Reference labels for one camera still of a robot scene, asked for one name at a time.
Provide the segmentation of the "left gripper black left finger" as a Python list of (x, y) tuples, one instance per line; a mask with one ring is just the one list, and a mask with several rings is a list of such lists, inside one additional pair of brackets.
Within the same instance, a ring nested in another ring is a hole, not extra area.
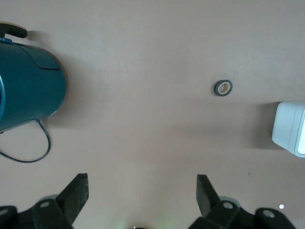
[(1, 206), (2, 229), (72, 229), (73, 223), (89, 198), (86, 173), (78, 174), (54, 199), (47, 198), (26, 211), (15, 206)]

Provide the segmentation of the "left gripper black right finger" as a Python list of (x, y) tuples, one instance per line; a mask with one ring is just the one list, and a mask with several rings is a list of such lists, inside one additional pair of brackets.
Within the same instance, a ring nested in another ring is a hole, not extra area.
[(230, 200), (221, 200), (208, 176), (198, 175), (196, 200), (201, 217), (191, 229), (293, 229), (292, 222), (280, 211), (258, 208), (250, 214)]

